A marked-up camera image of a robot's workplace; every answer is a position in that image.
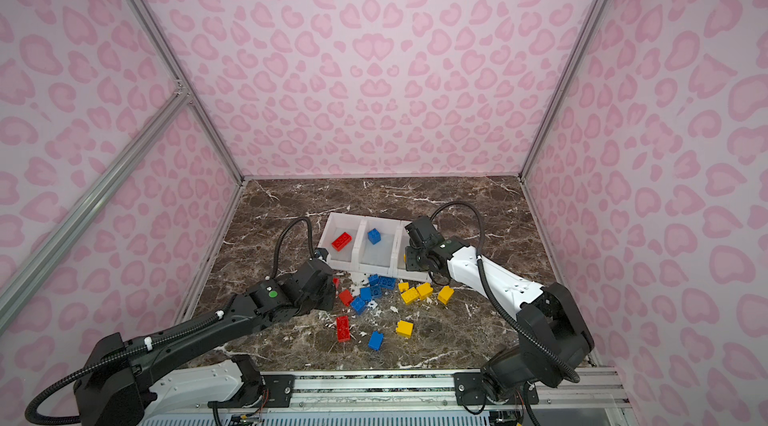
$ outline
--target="marble surface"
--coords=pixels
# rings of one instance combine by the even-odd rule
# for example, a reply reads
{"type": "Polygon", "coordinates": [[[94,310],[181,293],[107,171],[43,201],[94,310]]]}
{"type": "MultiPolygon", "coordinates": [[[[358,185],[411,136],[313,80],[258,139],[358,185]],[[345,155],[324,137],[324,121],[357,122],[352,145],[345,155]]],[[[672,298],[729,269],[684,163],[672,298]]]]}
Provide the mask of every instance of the marble surface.
{"type": "MultiPolygon", "coordinates": [[[[294,217],[312,219],[315,245],[328,213],[359,214],[398,220],[429,215],[446,201],[469,201],[485,218],[486,257],[511,271],[543,284],[554,274],[515,177],[440,177],[340,180],[251,181],[210,277],[196,314],[215,309],[231,293],[242,293],[264,279],[272,267],[274,245],[294,217]]],[[[440,214],[438,230],[445,236],[477,241],[471,211],[450,208],[440,214]]],[[[280,271],[293,271],[307,256],[306,229],[292,229],[283,241],[280,271]]],[[[343,288],[353,287],[339,273],[343,288]]],[[[385,291],[375,308],[361,316],[336,301],[330,312],[313,311],[275,325],[258,335],[229,342],[204,354],[190,366],[213,364],[230,354],[251,354],[263,371],[301,369],[390,369],[479,367],[496,352],[517,344],[517,333],[479,293],[453,283],[447,306],[433,295],[406,305],[397,292],[385,291]],[[352,340],[336,340],[336,316],[350,316],[352,340]],[[395,334],[398,320],[414,323],[410,339],[395,334]],[[381,351],[368,347],[374,331],[384,335],[381,351]]]]}

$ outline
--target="yellow block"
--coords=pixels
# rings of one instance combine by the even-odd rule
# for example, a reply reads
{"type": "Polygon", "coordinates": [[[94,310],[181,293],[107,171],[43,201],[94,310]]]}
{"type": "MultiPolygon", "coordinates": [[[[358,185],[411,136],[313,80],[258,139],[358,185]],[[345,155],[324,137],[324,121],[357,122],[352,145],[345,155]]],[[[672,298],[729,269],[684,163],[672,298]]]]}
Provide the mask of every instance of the yellow block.
{"type": "Polygon", "coordinates": [[[448,304],[448,300],[453,296],[453,288],[452,287],[442,287],[440,290],[440,293],[437,295],[437,300],[444,304],[448,304]]]}
{"type": "Polygon", "coordinates": [[[416,291],[418,291],[418,298],[419,299],[427,299],[429,295],[435,292],[434,289],[432,289],[432,285],[429,283],[422,283],[416,287],[416,291]]]}
{"type": "Polygon", "coordinates": [[[413,334],[413,323],[407,321],[398,321],[397,330],[395,332],[401,335],[403,338],[411,338],[413,334]]]}
{"type": "Polygon", "coordinates": [[[406,305],[409,305],[418,299],[418,291],[416,291],[416,288],[410,288],[400,296],[406,302],[406,305]]]}

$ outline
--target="white divided bin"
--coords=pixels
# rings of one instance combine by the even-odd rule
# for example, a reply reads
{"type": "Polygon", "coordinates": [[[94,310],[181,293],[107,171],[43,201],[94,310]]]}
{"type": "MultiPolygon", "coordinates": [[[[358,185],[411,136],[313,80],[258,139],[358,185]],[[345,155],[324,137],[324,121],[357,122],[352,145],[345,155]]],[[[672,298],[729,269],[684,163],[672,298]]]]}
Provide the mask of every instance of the white divided bin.
{"type": "Polygon", "coordinates": [[[334,269],[426,282],[429,280],[427,273],[406,271],[403,255],[408,244],[408,233],[405,230],[408,223],[387,218],[331,213],[322,231],[319,246],[328,249],[328,264],[334,269]],[[381,235],[377,244],[372,244],[368,239],[368,232],[374,228],[381,235]],[[341,251],[336,251],[332,243],[344,233],[348,233],[352,241],[341,251]]]}

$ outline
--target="red rectangular block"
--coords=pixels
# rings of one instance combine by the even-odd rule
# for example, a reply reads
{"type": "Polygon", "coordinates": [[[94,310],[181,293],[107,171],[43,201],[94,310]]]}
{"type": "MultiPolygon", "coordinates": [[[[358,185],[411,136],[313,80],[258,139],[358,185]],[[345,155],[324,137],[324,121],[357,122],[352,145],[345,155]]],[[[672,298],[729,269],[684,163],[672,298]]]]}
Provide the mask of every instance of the red rectangular block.
{"type": "Polygon", "coordinates": [[[350,341],[350,318],[339,316],[336,318],[336,337],[339,342],[350,341]]]}
{"type": "Polygon", "coordinates": [[[350,305],[352,304],[352,300],[354,298],[352,297],[352,294],[350,293],[350,290],[349,289],[345,289],[344,291],[341,291],[339,293],[339,299],[341,299],[341,302],[344,303],[344,306],[349,308],[350,305]]]}
{"type": "Polygon", "coordinates": [[[346,245],[350,244],[350,241],[352,241],[350,234],[344,233],[340,237],[336,238],[336,240],[334,240],[331,245],[336,251],[341,251],[346,245]]]}

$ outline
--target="blue block in tray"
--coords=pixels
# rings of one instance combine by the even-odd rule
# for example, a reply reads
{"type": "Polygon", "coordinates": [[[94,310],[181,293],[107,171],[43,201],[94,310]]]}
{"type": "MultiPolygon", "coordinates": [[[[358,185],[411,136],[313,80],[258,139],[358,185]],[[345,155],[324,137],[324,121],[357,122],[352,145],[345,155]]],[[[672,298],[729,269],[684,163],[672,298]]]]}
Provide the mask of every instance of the blue block in tray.
{"type": "Polygon", "coordinates": [[[366,310],[366,302],[360,297],[356,297],[350,306],[352,306],[352,309],[354,309],[357,314],[366,310]]]}
{"type": "Polygon", "coordinates": [[[379,286],[384,289],[394,289],[397,286],[397,279],[379,277],[379,286]]]}
{"type": "Polygon", "coordinates": [[[373,299],[373,293],[371,292],[370,288],[360,288],[360,298],[368,303],[371,299],[373,299]]]}
{"type": "Polygon", "coordinates": [[[382,347],[382,341],[384,341],[384,335],[378,331],[374,331],[371,335],[371,340],[368,342],[368,347],[375,351],[379,351],[382,347]]]}
{"type": "Polygon", "coordinates": [[[382,240],[382,235],[378,229],[373,228],[368,232],[368,240],[370,240],[371,244],[376,244],[382,240]]]}

